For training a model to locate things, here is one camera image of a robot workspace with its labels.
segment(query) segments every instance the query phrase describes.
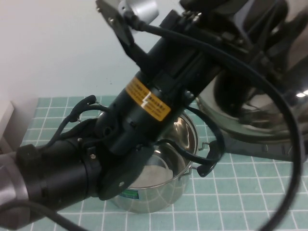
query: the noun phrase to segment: yellow warning label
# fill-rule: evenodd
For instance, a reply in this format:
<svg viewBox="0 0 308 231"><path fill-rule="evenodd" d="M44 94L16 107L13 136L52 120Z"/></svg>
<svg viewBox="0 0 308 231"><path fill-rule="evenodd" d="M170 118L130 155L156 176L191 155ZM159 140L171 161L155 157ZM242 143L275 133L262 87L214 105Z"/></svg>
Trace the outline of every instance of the yellow warning label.
<svg viewBox="0 0 308 231"><path fill-rule="evenodd" d="M136 77L126 86L126 92L147 113L162 121L170 112L170 107L152 94Z"/></svg>

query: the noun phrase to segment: metal pot handle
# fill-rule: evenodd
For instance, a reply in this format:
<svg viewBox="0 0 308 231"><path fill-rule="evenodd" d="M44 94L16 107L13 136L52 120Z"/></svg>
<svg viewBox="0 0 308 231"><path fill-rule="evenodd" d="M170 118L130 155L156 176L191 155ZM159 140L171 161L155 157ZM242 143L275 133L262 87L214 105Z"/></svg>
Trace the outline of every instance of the metal pot handle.
<svg viewBox="0 0 308 231"><path fill-rule="evenodd" d="M207 154L207 157L210 158L210 159L217 159L220 156L220 152L219 152L219 149L217 147L217 145L218 145L217 141L212 141L210 143L202 142L202 147L199 148L198 151L202 151L205 148L206 145L208 145L210 147L210 150ZM217 164L217 162L215 161L215 162L212 162L212 163L209 163L209 164L206 164L206 165L199 165L198 167L190 166L188 172L182 174L179 177L179 180L183 176L191 175L192 172L193 172L193 169L197 170L200 177L206 177L214 169L216 164Z"/></svg>

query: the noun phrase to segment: cutting mat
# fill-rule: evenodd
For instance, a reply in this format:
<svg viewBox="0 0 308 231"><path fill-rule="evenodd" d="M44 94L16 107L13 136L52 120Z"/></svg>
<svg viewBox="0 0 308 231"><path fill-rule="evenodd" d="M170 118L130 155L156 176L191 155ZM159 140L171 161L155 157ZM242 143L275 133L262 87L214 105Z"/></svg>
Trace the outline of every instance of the cutting mat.
<svg viewBox="0 0 308 231"><path fill-rule="evenodd" d="M41 98L23 144L45 144L83 97ZM114 97L98 97L109 105ZM85 112L81 119L97 116ZM187 112L196 125L199 143L215 139L197 116ZM69 124L69 130L75 124ZM208 150L199 155L205 156ZM291 164L249 156L225 154L214 172L200 178L193 172L185 194L173 206L152 214L133 214L109 201L90 198L60 213L91 231L238 231L255 230L275 211L289 183ZM278 230L308 231L308 166L292 209ZM60 231L48 219L23 231Z"/></svg>

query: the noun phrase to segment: stainless steel pot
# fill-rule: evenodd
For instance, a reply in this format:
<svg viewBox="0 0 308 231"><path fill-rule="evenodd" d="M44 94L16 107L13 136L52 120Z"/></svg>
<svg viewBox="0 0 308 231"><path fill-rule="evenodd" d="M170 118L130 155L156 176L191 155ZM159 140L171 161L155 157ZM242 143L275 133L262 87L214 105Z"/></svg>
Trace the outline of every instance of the stainless steel pot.
<svg viewBox="0 0 308 231"><path fill-rule="evenodd" d="M197 131L186 114L182 114L162 138L174 140L192 154L198 150ZM139 178L111 201L134 213L152 213L166 208L185 191L191 165L191 161L180 156L170 145L159 145Z"/></svg>

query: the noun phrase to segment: white wall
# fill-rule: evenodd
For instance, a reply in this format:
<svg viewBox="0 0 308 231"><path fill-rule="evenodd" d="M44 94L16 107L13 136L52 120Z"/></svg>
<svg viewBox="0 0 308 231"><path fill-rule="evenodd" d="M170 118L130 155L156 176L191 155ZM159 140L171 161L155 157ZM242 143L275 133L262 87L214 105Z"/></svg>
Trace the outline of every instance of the white wall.
<svg viewBox="0 0 308 231"><path fill-rule="evenodd" d="M158 0L158 25L177 1ZM116 95L138 71L95 0L0 0L0 97L15 107L5 132L18 147L37 97ZM138 33L148 51L158 37Z"/></svg>

